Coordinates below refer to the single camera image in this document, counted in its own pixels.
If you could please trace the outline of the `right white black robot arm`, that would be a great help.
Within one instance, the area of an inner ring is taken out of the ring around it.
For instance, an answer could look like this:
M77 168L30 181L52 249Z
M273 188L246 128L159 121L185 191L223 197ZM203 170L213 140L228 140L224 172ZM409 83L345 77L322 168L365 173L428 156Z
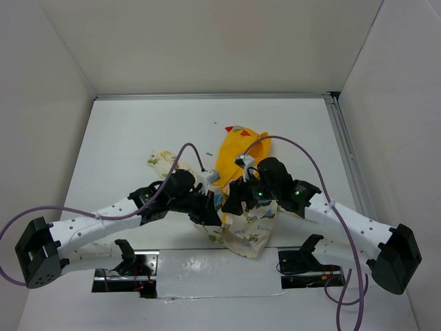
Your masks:
M240 216L274 201L284 212L351 237L344 248L322 234L310 235L301 246L304 268L317 270L322 264L360 268L387 292L406 290L422 262L411 228L404 224L394 228L345 207L313 184L293 179L275 157L255 163L252 157L240 155L235 163L243 174L230 182L223 212Z

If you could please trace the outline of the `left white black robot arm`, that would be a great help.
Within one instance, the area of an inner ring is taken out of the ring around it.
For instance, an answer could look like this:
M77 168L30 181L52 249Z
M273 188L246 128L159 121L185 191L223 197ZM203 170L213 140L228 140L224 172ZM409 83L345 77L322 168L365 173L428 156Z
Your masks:
M209 188L219 178L215 170L197 177L177 170L167 181L139 188L91 216L52 223L43 217L31 220L15 246L25 286L40 288L77 270L103 268L130 274L136 267L136 255L128 241L100 240L164 219L168 212L186 214L198 225L220 226L214 193Z

